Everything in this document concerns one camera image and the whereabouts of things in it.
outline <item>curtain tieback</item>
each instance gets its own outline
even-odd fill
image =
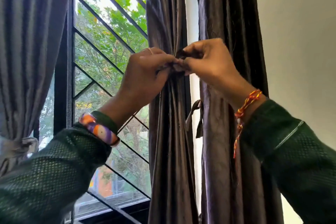
[[[192,129],[191,116],[193,115],[194,111],[198,109],[200,110],[200,116],[196,130],[196,138],[200,138],[203,136],[203,104],[200,99],[195,101],[195,103],[192,105],[191,111],[187,117],[187,120],[185,121],[185,127],[188,132]]]
[[[34,137],[9,140],[0,136],[0,177],[27,158],[27,154],[38,150],[39,141]]]

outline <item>dark green sleeve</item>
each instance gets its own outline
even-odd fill
[[[110,152],[81,124],[64,129],[0,179],[0,223],[61,223]]]
[[[336,152],[305,122],[267,100],[245,125],[241,141],[305,224],[336,223]]]

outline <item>bangle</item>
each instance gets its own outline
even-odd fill
[[[234,116],[237,119],[238,135],[237,135],[236,140],[235,140],[234,145],[233,145],[233,158],[236,158],[236,149],[237,149],[237,144],[238,144],[240,134],[241,134],[242,129],[243,129],[242,117],[245,114],[245,110],[250,104],[252,104],[254,101],[258,100],[261,94],[262,94],[261,90],[255,90],[255,91],[251,92],[250,95],[248,96],[248,98],[245,99],[244,105],[241,108],[239,108],[238,111],[234,114]]]
[[[90,113],[84,113],[79,118],[79,123],[111,147],[117,146],[120,142],[120,138],[115,133],[107,127],[97,123],[97,119]]]

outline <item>satin curtain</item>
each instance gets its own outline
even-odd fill
[[[150,47],[169,54],[186,43],[184,0],[147,0]],[[198,223],[192,137],[185,130],[183,78],[170,77],[161,94],[149,106],[149,167],[152,198],[149,223]]]
[[[236,68],[268,95],[257,0],[199,0],[200,39],[222,38]],[[200,83],[204,107],[202,223],[282,224],[280,194],[245,145],[233,159],[233,110]]]
[[[0,176],[28,152],[22,140],[49,90],[68,1],[0,0]]]

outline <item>curtain fold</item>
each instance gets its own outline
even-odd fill
[[[184,0],[147,0],[150,47],[175,55],[186,45]],[[171,76],[149,106],[149,223],[198,223],[192,137],[185,128],[183,78]]]
[[[0,0],[0,176],[37,150],[26,137],[49,90],[68,1]]]
[[[198,0],[199,37],[222,38],[241,75],[268,95],[256,0]],[[280,193],[241,144],[233,159],[231,107],[200,82],[203,102],[202,223],[282,224]]]

